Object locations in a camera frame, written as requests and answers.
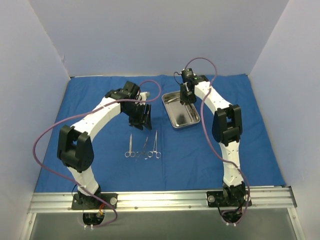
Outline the steel tweezers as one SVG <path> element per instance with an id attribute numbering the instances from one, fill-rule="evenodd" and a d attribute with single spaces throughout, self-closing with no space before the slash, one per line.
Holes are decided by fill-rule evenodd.
<path id="1" fill-rule="evenodd" d="M 189 110 L 189 114 L 190 114 L 190 117 L 194 120 L 194 121 L 197 121 L 198 117 L 197 117 L 197 114 L 196 114 L 196 111 L 195 111 L 195 108 L 193 105 L 188 105 L 188 110 Z"/>

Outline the blue surgical drape cloth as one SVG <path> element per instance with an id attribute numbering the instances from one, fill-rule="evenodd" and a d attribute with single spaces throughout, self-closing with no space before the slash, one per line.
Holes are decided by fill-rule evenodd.
<path id="1" fill-rule="evenodd" d="M 92 144 L 92 171 L 101 189 L 133 192 L 221 188 L 224 168 L 218 159 L 220 146 L 211 134 L 213 114 L 205 107 L 205 125 L 173 128 L 161 98 L 179 89 L 172 76 L 74 77 L 67 85 L 57 119 L 72 125 L 72 116 L 91 111 L 108 91 L 122 88 L 127 81 L 150 92 L 152 130 L 130 127 L 128 116 L 119 114 L 97 134 Z M 228 102 L 241 108 L 240 168 L 250 186 L 285 185 L 248 76 L 218 76 L 213 87 Z M 153 150 L 156 131 L 159 159 L 147 156 Z M 126 158 L 130 134 L 135 157 Z M 136 157 L 146 137 L 146 155 Z"/>

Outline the steel surgical scissors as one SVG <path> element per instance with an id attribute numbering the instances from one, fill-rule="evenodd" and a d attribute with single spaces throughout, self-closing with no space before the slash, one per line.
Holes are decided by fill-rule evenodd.
<path id="1" fill-rule="evenodd" d="M 134 158 L 136 156 L 136 152 L 133 151 L 133 135 L 130 134 L 129 137 L 129 149 L 124 153 L 126 158 Z"/>

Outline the stainless steel instrument tray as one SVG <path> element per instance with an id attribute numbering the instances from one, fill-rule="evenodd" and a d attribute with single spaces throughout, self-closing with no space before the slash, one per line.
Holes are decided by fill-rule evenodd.
<path id="1" fill-rule="evenodd" d="M 197 121 L 194 121 L 189 113 L 188 105 L 182 105 L 180 103 L 180 92 L 174 91 L 165 93 L 161 97 L 164 108 L 167 112 L 168 118 L 174 129 L 180 130 L 182 128 L 191 127 L 198 124 L 201 121 L 200 114 L 198 113 L 195 105 L 195 113 L 197 115 Z"/>

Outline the steel forceps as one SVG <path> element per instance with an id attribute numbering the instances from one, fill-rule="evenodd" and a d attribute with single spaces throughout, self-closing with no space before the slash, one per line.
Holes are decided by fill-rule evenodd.
<path id="1" fill-rule="evenodd" d="M 147 153 L 146 153 L 146 148 L 147 148 L 147 144 L 148 144 L 148 139 L 149 139 L 149 137 L 147 136 L 146 139 L 145 139 L 145 141 L 144 141 L 142 150 L 141 150 L 141 151 L 138 151 L 138 152 L 136 153 L 136 157 L 137 157 L 137 158 L 139 158 L 139 157 L 141 157 L 141 156 L 145 156 L 145 155 L 147 154 Z"/>
<path id="2" fill-rule="evenodd" d="M 155 132 L 153 149 L 147 153 L 148 158 L 155 157 L 156 159 L 160 159 L 162 153 L 158 151 L 158 131 Z"/>

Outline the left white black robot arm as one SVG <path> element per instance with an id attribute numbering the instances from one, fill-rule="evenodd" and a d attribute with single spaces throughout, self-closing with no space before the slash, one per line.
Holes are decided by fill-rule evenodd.
<path id="1" fill-rule="evenodd" d="M 106 124 L 124 113 L 128 124 L 139 130 L 152 129 L 151 105 L 146 103 L 150 93 L 127 81 L 123 88 L 110 90 L 85 117 L 59 131 L 57 157 L 71 172 L 83 204 L 90 210 L 100 206 L 100 186 L 92 171 L 93 140 Z"/>

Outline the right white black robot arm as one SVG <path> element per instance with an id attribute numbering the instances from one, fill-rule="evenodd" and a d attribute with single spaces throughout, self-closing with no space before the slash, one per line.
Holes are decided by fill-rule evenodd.
<path id="1" fill-rule="evenodd" d="M 246 200 L 246 186 L 240 169 L 239 147 L 243 133 L 242 112 L 239 105 L 225 100 L 204 75 L 196 75 L 191 68 L 181 71 L 180 103 L 194 104 L 202 100 L 201 108 L 207 106 L 213 114 L 212 136 L 219 144 L 223 164 L 222 200 L 227 206 L 234 206 Z"/>

